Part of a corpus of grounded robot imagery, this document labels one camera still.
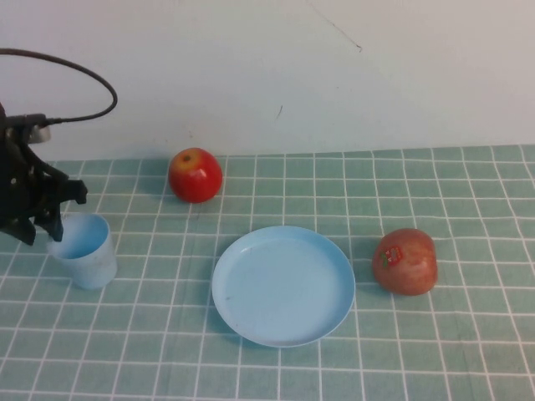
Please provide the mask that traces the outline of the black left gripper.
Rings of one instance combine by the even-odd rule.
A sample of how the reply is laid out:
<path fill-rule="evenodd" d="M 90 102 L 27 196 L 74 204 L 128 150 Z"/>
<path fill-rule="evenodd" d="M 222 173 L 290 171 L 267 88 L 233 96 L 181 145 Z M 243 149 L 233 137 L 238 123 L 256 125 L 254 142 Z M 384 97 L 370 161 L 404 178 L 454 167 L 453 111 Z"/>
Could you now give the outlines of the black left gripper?
<path fill-rule="evenodd" d="M 87 202 L 88 189 L 82 180 L 70 179 L 60 170 L 53 171 L 53 180 L 46 177 L 49 166 L 29 149 L 31 143 L 50 139 L 48 126 L 43 114 L 7 116 L 1 110 L 1 232 L 30 246 L 36 226 L 61 242 L 60 204 Z"/>

